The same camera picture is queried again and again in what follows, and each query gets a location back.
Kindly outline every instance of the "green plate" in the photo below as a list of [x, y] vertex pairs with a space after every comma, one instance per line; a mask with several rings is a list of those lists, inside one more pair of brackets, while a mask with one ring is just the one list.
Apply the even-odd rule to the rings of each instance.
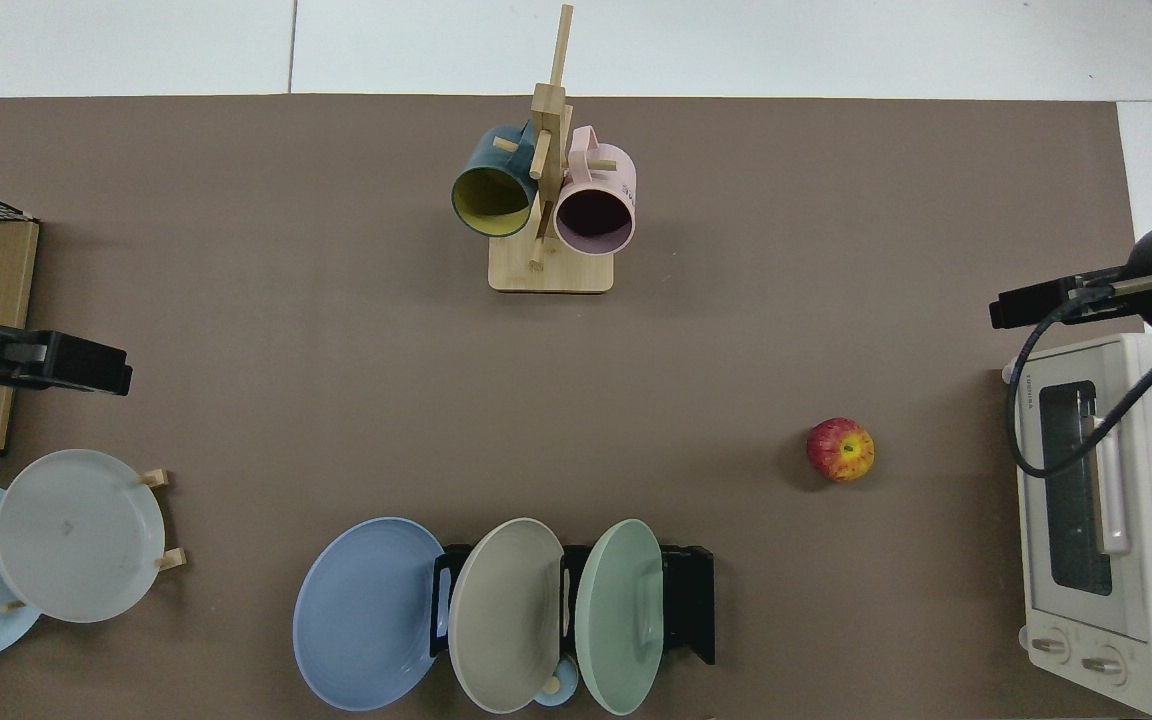
[[664, 562], [643, 520], [594, 544], [576, 588], [576, 661], [594, 700], [628, 715], [649, 697], [664, 652]]

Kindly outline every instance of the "blue mug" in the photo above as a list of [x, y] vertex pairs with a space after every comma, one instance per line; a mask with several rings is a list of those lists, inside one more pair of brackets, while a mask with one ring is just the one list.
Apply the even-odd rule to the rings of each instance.
[[488, 237], [521, 232], [536, 199], [538, 183], [529, 174], [535, 154], [531, 120], [488, 129], [452, 184], [452, 207], [461, 222]]

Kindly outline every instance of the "toaster oven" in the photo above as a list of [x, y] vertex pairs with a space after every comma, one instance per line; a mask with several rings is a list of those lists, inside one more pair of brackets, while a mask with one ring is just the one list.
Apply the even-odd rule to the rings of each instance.
[[[1049, 467], [1152, 366], [1152, 334], [1036, 353], [1020, 378], [1020, 448]], [[1152, 714], [1152, 388], [1079, 462], [1020, 471], [1029, 660]]]

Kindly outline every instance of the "white plate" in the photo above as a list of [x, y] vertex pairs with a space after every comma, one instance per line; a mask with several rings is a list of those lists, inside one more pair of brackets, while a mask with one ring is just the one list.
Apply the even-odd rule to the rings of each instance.
[[558, 667], [562, 543], [531, 518], [509, 520], [470, 552], [452, 592], [456, 679], [487, 712], [532, 700]]
[[0, 505], [0, 573], [44, 615], [94, 623], [154, 584], [162, 514], [136, 470], [96, 450], [61, 450], [20, 471]]

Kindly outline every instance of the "apple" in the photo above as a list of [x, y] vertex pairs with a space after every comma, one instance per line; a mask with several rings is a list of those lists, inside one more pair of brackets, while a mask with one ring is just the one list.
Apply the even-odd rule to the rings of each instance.
[[808, 437], [808, 460], [824, 477], [850, 483], [874, 465], [874, 438], [856, 420], [824, 420]]

